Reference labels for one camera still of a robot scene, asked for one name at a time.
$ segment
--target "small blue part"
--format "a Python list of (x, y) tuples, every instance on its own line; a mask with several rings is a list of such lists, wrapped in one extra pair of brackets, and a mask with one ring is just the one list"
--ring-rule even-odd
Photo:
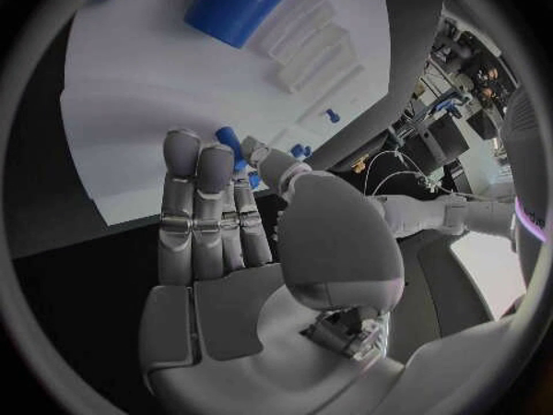
[(335, 113), (332, 109), (327, 109), (326, 113), (328, 114), (330, 123), (338, 123), (340, 121), (340, 116), (337, 113)]
[(195, 0), (184, 21), (241, 48), (281, 0)]
[(257, 172), (248, 173), (248, 179), (250, 180), (250, 186), (252, 187), (252, 189), (255, 189), (257, 186), (259, 186), (259, 183), (261, 182), (261, 178), (259, 176), (259, 173)]
[(234, 171), (240, 171), (247, 165), (246, 160), (241, 154), (240, 140), (230, 126), (221, 127), (215, 136), (223, 145), (227, 145), (234, 152)]
[(294, 147), (290, 150), (290, 154), (298, 159), (305, 155), (305, 148), (300, 143), (298, 143), (297, 145), (294, 145)]

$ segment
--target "blue object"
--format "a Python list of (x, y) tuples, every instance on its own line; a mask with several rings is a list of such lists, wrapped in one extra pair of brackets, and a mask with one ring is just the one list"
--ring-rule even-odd
[(281, 0), (195, 0), (184, 21), (241, 48)]
[(252, 187), (252, 189), (255, 189), (257, 186), (259, 186), (259, 183), (261, 182), (261, 178), (259, 177), (259, 173), (257, 172), (248, 173), (248, 179), (250, 180), (250, 186)]
[(294, 147), (290, 150), (290, 154), (298, 159), (305, 155), (305, 148), (300, 143), (298, 143), (297, 145), (294, 145)]
[(340, 116), (335, 113), (332, 109), (327, 109), (326, 113), (328, 114), (330, 123), (338, 123), (340, 121)]
[(240, 140), (230, 126), (221, 127), (215, 136), (223, 144), (234, 152), (234, 171), (240, 171), (246, 167), (246, 160), (241, 154)]

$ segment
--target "white surface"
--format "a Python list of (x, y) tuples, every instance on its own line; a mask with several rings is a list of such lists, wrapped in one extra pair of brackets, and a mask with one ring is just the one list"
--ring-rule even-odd
[[(239, 137), (271, 142), (320, 103), (279, 87), (278, 64), (269, 57), (184, 24), (191, 1), (91, 1), (73, 22), (61, 98), (65, 130), (83, 185), (110, 224), (159, 210), (152, 193), (165, 172), (161, 144), (170, 127), (190, 127), (209, 140), (231, 125)], [(354, 94), (357, 103), (347, 90), (337, 96), (345, 100), (335, 102), (346, 124), (388, 91), (387, 8), (385, 0), (329, 1), (334, 23), (349, 31), (371, 77), (370, 90)], [(328, 138), (302, 144), (315, 149)]]
[(451, 250), (498, 320), (526, 292), (518, 255), (505, 238), (469, 232), (452, 244)]

